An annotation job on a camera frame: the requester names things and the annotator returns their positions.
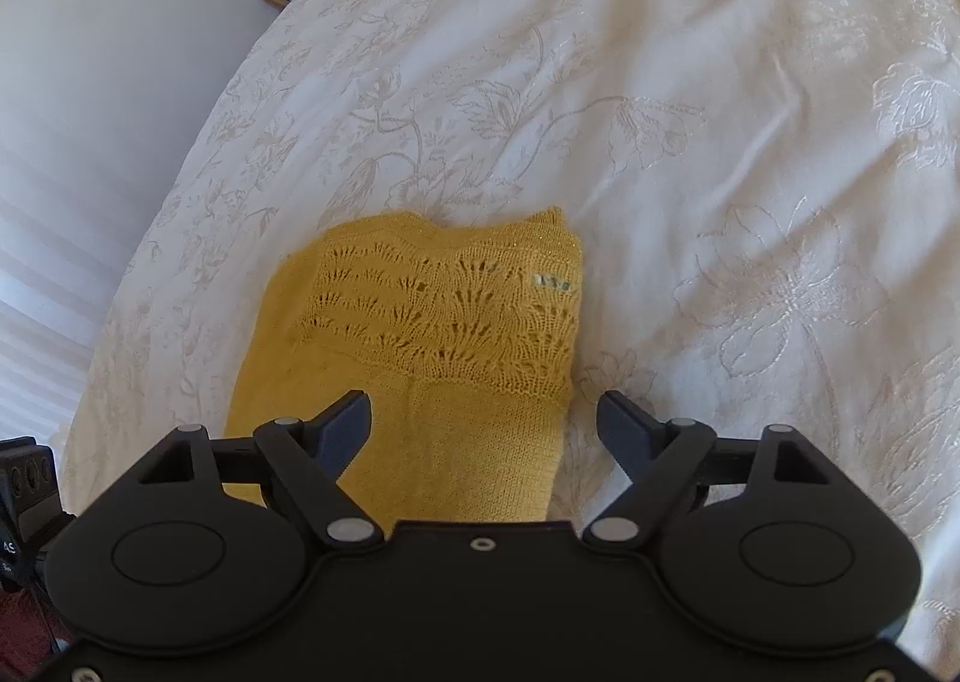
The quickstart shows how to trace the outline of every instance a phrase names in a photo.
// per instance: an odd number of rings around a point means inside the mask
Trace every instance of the white floral bedspread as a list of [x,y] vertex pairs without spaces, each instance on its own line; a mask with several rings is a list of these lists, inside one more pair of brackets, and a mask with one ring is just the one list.
[[133,257],[69,432],[83,508],[219,431],[267,279],[383,209],[563,207],[587,257],[555,516],[624,486],[616,387],[729,435],[798,426],[907,531],[904,646],[960,668],[958,0],[296,0]]

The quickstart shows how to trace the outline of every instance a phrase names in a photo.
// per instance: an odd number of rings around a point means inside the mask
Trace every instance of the yellow sweater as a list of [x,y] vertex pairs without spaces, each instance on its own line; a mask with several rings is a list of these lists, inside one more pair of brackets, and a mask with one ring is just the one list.
[[558,209],[486,229],[416,214],[335,227],[267,287],[227,435],[373,407],[341,487],[397,519],[544,519],[563,445],[582,257]]

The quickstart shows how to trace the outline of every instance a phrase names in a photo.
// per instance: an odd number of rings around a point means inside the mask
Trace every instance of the knitted fabric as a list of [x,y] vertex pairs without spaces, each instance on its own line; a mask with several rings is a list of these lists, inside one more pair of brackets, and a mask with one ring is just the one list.
[[544,519],[563,445],[580,243],[558,209],[501,227],[416,214],[333,228],[267,288],[227,435],[371,398],[340,486],[397,519]]

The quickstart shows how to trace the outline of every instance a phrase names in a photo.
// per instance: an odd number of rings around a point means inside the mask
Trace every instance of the lace knit pattern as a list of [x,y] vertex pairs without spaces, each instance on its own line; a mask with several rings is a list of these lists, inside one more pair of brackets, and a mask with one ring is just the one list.
[[373,433],[341,485],[387,528],[542,519],[582,280],[558,209],[486,229],[407,212],[333,228],[270,282],[227,433],[363,389]]

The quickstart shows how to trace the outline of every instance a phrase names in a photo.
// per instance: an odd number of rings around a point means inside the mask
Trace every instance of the red object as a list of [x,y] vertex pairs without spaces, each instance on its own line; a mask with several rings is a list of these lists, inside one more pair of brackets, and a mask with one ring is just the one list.
[[[68,640],[56,615],[46,606],[43,611],[54,635]],[[33,676],[51,654],[47,629],[30,593],[0,590],[0,674],[13,679]]]

